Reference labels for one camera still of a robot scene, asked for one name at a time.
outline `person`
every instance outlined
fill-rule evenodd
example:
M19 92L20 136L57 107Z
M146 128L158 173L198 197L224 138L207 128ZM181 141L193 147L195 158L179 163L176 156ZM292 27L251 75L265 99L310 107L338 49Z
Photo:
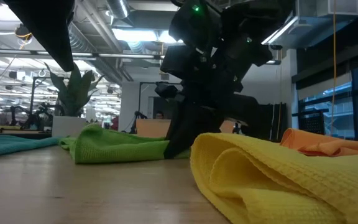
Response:
M111 120L110 129L118 131L118 120L119 120L119 117L118 117L118 116L116 116L115 118L113 118L113 119Z
M155 119L164 119L164 113L162 111L157 111L155 113Z

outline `white planter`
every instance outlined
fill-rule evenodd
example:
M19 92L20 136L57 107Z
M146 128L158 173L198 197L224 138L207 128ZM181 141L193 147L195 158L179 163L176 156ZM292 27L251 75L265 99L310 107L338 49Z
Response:
M86 125L86 119L69 116L54 116L52 137L77 137Z

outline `teal towel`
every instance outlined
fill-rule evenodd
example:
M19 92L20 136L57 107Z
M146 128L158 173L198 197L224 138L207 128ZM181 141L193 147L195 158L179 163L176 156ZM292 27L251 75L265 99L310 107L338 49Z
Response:
M53 146L57 145L58 142L59 138L33 140L15 136L0 135L0 155Z

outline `table surface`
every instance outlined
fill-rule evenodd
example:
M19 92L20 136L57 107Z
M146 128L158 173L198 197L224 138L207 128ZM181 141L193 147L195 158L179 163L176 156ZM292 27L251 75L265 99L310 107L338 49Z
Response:
M0 156L0 223L228 223L188 159L75 165L59 147Z

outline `orange towel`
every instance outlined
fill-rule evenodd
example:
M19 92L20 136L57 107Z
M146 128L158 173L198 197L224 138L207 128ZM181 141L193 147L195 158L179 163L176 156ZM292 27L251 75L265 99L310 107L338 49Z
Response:
M280 145L300 151L307 156L358 155L358 141L343 140L292 128L284 132Z

